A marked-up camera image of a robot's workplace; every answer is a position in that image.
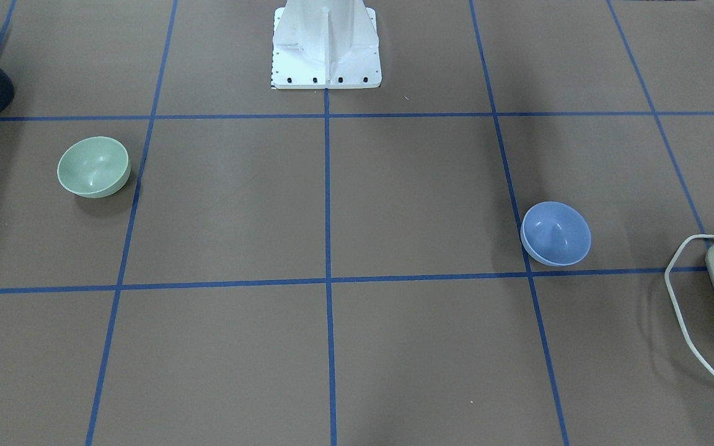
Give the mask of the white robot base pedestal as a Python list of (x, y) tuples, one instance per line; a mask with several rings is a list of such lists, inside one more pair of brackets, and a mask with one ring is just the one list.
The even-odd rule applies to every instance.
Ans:
[(288, 1), (275, 9), (273, 19), (270, 87), (382, 85), (377, 15), (363, 1)]

